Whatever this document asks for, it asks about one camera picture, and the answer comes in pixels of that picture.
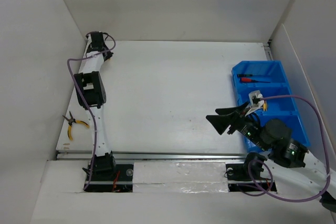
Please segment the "red handled screwdriver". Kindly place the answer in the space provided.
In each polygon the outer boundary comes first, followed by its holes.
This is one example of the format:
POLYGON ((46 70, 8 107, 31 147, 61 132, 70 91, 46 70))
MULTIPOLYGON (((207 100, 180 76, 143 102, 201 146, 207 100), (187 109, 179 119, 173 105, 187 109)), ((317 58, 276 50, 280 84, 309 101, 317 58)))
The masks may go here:
POLYGON ((255 80, 255 79, 251 79, 248 77, 241 77, 240 82, 241 83, 269 83, 268 81, 260 81, 260 80, 255 80))

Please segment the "green black precision screwdriver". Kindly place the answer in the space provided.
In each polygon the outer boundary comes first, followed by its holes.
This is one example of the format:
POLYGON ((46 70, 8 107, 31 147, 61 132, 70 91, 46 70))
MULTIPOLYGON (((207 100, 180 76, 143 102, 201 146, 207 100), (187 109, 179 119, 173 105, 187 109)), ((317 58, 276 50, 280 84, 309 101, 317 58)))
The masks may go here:
POLYGON ((239 78, 249 78, 249 77, 252 77, 253 74, 237 74, 237 77, 239 78))

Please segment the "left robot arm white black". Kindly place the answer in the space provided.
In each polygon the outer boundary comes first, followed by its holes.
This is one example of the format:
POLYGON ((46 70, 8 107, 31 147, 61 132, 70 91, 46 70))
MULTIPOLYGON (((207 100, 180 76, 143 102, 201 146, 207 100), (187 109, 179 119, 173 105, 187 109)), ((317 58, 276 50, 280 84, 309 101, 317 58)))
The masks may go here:
POLYGON ((117 175, 116 162, 104 124, 107 96, 100 75, 102 65, 113 56, 112 50, 106 45, 108 37, 109 34, 101 31, 92 31, 86 35, 88 47, 82 67, 74 75, 78 103, 86 111, 92 134, 92 160, 84 171, 89 180, 93 181, 113 180, 117 175))

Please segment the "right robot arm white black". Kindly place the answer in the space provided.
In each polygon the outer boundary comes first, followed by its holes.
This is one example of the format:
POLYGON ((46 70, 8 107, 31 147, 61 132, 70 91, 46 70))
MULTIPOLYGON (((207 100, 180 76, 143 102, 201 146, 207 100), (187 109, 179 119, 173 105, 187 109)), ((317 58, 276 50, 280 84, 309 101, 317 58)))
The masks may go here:
POLYGON ((233 134, 239 132, 257 145, 263 151, 269 151, 267 157, 258 153, 250 153, 244 163, 231 165, 227 172, 229 179, 234 181, 252 181, 262 195, 268 194, 257 183, 261 179, 261 172, 268 166, 266 161, 295 170, 308 178, 311 182, 321 186, 319 193, 296 202, 308 202, 316 198, 320 204, 331 212, 335 212, 335 173, 330 168, 329 155, 325 153, 325 167, 319 165, 319 160, 308 149, 291 137, 291 128, 280 119, 271 119, 264 126, 260 125, 257 116, 248 114, 248 103, 234 108, 216 109, 214 115, 207 115, 206 119, 222 135, 224 132, 233 134))

